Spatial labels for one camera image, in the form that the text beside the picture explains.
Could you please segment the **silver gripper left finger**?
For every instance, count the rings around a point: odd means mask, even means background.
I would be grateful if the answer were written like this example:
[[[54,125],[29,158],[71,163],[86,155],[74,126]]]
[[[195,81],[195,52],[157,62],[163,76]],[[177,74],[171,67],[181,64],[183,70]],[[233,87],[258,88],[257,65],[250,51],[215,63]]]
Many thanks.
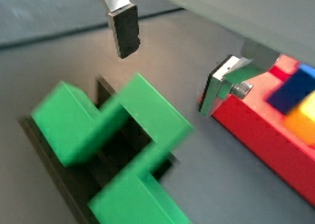
[[[103,0],[109,25],[114,31],[118,56],[125,59],[139,48],[138,6],[131,0]]]

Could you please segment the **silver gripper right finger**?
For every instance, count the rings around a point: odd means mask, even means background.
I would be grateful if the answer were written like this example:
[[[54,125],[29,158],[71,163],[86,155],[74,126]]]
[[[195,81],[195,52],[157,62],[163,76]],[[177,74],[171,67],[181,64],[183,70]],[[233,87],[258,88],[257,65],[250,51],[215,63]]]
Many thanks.
[[[271,69],[281,52],[246,40],[241,55],[230,55],[210,73],[198,109],[203,115],[214,114],[229,95],[241,100],[247,96],[253,85],[246,80]]]

